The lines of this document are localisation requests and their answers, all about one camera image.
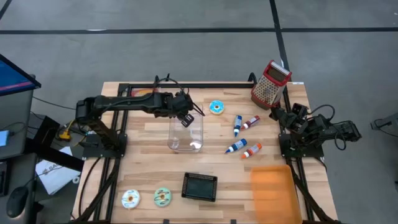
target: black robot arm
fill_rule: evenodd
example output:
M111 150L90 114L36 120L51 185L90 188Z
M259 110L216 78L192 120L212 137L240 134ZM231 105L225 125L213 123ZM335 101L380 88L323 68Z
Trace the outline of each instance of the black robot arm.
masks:
M330 122L331 118L325 118L322 114L310 118L307 117L308 114L308 108L298 103L293 105L290 113L282 108L271 108L270 118L279 120L290 131L288 141L291 150L298 149L302 152L294 153L295 155L316 151L326 140L335 140L337 148L344 150L346 141L355 142L362 137L352 121L333 124ZM344 147L337 145L337 139L343 140Z
M177 117L185 127L188 127L193 121L189 111L194 110L194 102L190 95L183 91L175 95L153 91L144 96L89 97L77 103L76 121L79 125L87 125L95 131L107 150L118 150L120 137L115 130L106 127L101 121L101 115L105 111L119 110L144 111L154 114L156 118Z

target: black tray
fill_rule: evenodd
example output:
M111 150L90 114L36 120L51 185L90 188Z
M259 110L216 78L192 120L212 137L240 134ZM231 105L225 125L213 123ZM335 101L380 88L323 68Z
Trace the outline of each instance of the black tray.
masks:
M216 201L217 177L185 173L181 197Z

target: white paper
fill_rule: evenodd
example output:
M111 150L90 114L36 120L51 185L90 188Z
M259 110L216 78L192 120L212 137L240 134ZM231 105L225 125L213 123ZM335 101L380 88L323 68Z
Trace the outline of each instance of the white paper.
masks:
M60 152L66 153L68 155L72 155L72 152L70 150L70 147L64 147L63 149L60 150ZM58 164L55 164L50 161L43 160L36 164L36 173L37 175L46 173L52 169L57 169L53 170L51 172L48 172L47 174L43 174L39 176L40 180L42 181L47 193L49 195L55 194L57 191L59 191L63 186L65 186L69 181L71 181L74 177L80 175L80 172L75 171L73 169L69 169L66 167L61 167Z

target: cheese grater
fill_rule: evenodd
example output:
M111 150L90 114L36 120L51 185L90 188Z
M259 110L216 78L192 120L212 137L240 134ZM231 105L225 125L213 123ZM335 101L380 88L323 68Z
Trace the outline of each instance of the cheese grater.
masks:
M276 106L291 76L292 72L271 60L257 85L251 90L251 100L265 110Z

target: computer monitor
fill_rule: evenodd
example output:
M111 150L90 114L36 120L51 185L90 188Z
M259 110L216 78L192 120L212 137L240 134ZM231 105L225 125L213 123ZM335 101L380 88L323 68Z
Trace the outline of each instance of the computer monitor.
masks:
M0 96L40 88L42 85L0 54Z

